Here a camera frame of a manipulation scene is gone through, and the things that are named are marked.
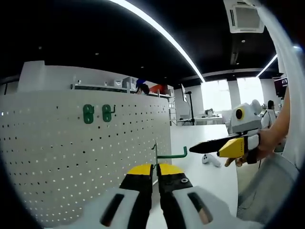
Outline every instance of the window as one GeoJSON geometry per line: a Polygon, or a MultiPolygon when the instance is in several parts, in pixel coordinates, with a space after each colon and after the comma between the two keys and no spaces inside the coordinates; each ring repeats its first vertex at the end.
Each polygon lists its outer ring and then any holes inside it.
{"type": "Polygon", "coordinates": [[[214,111],[231,110],[231,98],[227,80],[217,80],[201,84],[203,107],[214,111]]]}
{"type": "Polygon", "coordinates": [[[240,102],[251,104],[256,99],[260,104],[264,103],[262,84],[259,78],[237,78],[240,102]]]}

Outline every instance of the gray fabric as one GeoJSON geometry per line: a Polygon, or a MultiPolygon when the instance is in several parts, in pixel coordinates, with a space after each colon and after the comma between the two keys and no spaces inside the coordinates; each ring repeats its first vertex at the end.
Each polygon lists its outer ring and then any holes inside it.
{"type": "Polygon", "coordinates": [[[286,199],[297,175],[296,167],[282,156],[267,158],[239,194],[237,217],[266,224],[286,199]]]}

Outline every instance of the led light strip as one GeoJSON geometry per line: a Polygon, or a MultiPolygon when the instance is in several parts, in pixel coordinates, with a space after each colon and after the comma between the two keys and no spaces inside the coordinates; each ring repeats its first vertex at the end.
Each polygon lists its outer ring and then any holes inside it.
{"type": "Polygon", "coordinates": [[[144,21],[149,23],[151,26],[153,26],[159,33],[161,33],[180,53],[181,55],[186,59],[186,61],[190,64],[190,66],[194,69],[198,77],[201,79],[202,83],[204,83],[204,79],[199,72],[198,68],[196,65],[193,63],[191,58],[186,54],[186,52],[183,50],[183,48],[175,41],[175,39],[161,26],[159,25],[154,19],[152,19],[150,16],[148,16],[146,13],[144,13],[142,10],[139,8],[135,7],[134,5],[130,4],[129,2],[125,0],[109,0],[113,3],[116,3],[129,11],[133,12],[140,18],[142,18],[144,21]]]}
{"type": "Polygon", "coordinates": [[[261,74],[264,73],[264,71],[266,71],[266,69],[277,59],[277,54],[272,58],[272,60],[266,65],[266,67],[264,67],[261,72],[256,76],[259,77],[261,74]]]}

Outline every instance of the human hand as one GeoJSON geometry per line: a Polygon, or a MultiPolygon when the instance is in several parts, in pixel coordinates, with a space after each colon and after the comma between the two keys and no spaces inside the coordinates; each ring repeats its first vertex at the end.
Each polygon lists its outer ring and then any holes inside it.
{"type": "MultiPolygon", "coordinates": [[[[278,143],[275,135],[272,133],[272,131],[270,131],[270,129],[261,130],[259,134],[261,136],[261,140],[260,144],[258,145],[257,161],[262,160],[269,154],[273,153],[273,150],[278,143]]],[[[224,166],[228,167],[233,161],[235,161],[236,166],[240,167],[243,165],[243,163],[247,162],[247,156],[248,154],[245,154],[240,158],[228,158],[224,166]]]]}

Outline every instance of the white controller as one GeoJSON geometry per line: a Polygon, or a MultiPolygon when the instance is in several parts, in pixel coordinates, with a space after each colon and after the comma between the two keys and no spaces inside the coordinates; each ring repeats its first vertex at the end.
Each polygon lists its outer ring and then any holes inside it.
{"type": "Polygon", "coordinates": [[[220,167],[221,163],[211,154],[204,154],[202,157],[202,163],[206,164],[211,162],[215,167],[220,167]]]}

